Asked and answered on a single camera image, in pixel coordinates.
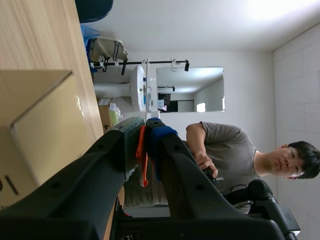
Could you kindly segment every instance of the wooden desk surface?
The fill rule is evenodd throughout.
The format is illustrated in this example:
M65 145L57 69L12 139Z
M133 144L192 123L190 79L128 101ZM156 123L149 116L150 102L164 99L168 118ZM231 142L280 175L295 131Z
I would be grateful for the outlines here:
M92 143L103 135L75 0L0 1L0 70L26 69L73 70Z

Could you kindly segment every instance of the mirror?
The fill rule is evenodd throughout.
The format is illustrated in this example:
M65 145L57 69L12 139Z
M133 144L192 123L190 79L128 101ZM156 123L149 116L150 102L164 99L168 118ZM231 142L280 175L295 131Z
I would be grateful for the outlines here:
M157 68L156 81L161 113L225 110L223 67Z

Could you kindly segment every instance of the pedestal sink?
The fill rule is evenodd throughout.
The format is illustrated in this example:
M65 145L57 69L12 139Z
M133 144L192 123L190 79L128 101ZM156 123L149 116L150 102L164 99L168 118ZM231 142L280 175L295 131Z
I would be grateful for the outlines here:
M130 76L130 83L125 84L94 84L97 96L105 98L131 97L132 106L137 112L144 111L144 77L145 71L141 65L136 66Z

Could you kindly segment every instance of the white tile wall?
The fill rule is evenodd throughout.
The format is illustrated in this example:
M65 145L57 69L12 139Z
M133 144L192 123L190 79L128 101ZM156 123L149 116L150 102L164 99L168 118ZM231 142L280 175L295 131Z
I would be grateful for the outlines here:
M276 144L307 141L320 148L320 24L273 52ZM320 239L320 177L277 179L299 240Z

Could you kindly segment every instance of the black chair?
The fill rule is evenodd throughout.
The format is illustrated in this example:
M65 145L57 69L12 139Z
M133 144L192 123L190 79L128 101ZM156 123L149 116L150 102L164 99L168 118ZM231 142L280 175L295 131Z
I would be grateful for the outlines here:
M105 18L111 11L114 0L75 0L81 24L92 23Z

